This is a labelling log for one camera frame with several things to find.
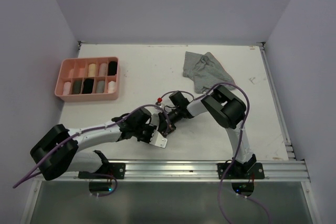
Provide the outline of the beige navy-trimmed underwear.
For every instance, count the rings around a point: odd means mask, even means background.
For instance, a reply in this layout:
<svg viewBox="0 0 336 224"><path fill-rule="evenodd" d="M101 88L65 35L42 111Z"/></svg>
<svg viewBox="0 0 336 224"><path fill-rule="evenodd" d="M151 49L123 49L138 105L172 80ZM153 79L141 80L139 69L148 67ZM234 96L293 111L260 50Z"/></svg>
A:
<svg viewBox="0 0 336 224"><path fill-rule="evenodd" d="M88 65L88 77L94 77L96 75L96 64L91 63Z"/></svg>

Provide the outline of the plain grey underwear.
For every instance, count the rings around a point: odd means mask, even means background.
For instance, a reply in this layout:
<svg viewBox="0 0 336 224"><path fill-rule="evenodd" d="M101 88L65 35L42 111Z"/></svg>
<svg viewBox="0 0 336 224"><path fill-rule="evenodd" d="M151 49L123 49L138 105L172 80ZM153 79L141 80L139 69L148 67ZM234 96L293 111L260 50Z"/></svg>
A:
<svg viewBox="0 0 336 224"><path fill-rule="evenodd" d="M158 128L160 126L160 117L157 113L151 115L150 125Z"/></svg>

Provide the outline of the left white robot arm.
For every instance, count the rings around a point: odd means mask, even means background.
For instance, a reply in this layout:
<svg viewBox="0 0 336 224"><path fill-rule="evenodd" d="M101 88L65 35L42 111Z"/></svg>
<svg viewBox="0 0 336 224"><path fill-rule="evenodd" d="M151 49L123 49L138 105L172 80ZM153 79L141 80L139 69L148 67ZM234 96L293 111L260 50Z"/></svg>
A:
<svg viewBox="0 0 336 224"><path fill-rule="evenodd" d="M93 127L67 129L58 124L31 149L30 155L45 180L56 179L65 172L79 172L83 178L104 178L112 174L108 159L102 151L88 149L132 137L150 143L159 122L156 114L140 108Z"/></svg>

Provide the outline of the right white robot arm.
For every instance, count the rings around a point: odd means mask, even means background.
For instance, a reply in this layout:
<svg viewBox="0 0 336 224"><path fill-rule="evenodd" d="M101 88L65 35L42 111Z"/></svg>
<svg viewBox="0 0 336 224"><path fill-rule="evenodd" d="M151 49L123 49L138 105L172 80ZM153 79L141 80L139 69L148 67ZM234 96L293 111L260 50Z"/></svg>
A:
<svg viewBox="0 0 336 224"><path fill-rule="evenodd" d="M208 112L217 124L226 130L229 137L233 159L228 172L239 178L246 178L252 173L256 156L245 133L249 101L243 102L222 83L214 85L205 95L193 101L189 101L182 91L172 92L169 99L173 103L173 108L167 113L169 119L167 120L162 112L159 113L158 131L163 136L175 131L175 123L180 120L192 119Z"/></svg>

